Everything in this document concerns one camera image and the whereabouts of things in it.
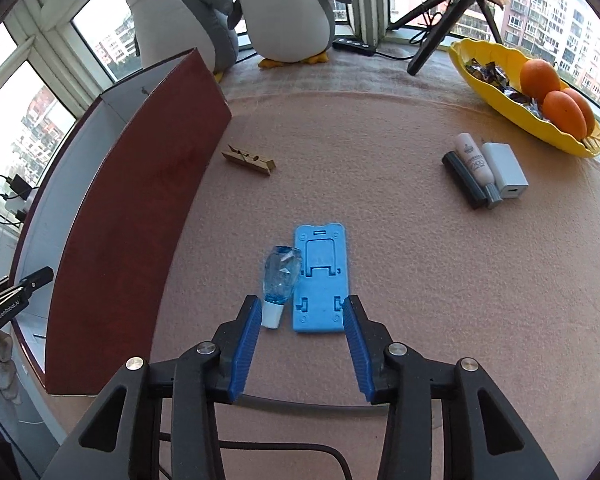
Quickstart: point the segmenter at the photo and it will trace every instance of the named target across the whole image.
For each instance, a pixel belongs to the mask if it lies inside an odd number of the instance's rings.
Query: penguin plush toy
[[[236,0],[229,28],[233,29],[243,14],[251,44],[265,58],[261,68],[329,60],[326,50],[335,31],[329,0]]]
[[[233,0],[126,0],[143,68],[196,47],[220,81],[235,64],[238,37],[227,27]]]

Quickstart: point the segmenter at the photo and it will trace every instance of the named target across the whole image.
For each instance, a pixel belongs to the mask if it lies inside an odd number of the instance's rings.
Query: power strip
[[[337,38],[333,40],[332,47],[335,50],[348,50],[363,56],[372,56],[376,53],[376,48],[373,45],[363,43],[357,38]]]

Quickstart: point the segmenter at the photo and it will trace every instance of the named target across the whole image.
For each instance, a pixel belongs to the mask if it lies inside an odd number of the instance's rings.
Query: power adapter
[[[8,178],[7,182],[11,190],[19,196],[21,199],[26,200],[29,197],[29,193],[33,189],[26,181],[16,173],[13,178]]]
[[[358,38],[336,38],[331,46],[335,50],[347,50],[369,57],[376,53],[376,48],[373,45],[366,44]]]
[[[503,198],[520,197],[529,184],[511,146],[497,142],[485,142],[480,150],[491,168],[500,196]]]

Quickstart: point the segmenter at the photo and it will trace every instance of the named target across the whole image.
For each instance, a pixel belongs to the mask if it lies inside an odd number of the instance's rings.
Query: plastic bottle
[[[278,328],[285,303],[294,293],[300,276],[302,255],[299,249],[276,246],[264,265],[262,288],[262,326]]]

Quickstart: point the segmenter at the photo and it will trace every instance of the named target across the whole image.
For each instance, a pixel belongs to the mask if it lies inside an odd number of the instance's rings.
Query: table surface
[[[253,59],[226,74],[234,120],[221,145],[260,150],[278,169],[267,178],[212,158],[174,255],[152,360],[178,356],[234,316],[245,294],[259,292],[266,252],[291,243],[297,225],[341,221],[350,291],[369,316],[426,357],[480,360],[560,478],[584,478],[600,458],[600,164],[501,118],[444,53],[415,78],[404,63],[330,56],[324,66],[270,72]],[[522,200],[492,212],[464,204],[440,165],[459,131],[512,145],[531,184]],[[296,335],[289,312],[261,334],[246,393],[363,402],[344,337]],[[83,408],[59,415],[61,424],[70,429]],[[168,402],[163,417],[168,430]],[[219,406],[218,421],[221,438],[321,442],[344,453],[355,478],[376,476],[381,417]],[[245,453],[223,453],[228,478],[340,475],[314,454]],[[441,460],[436,430],[433,478]]]

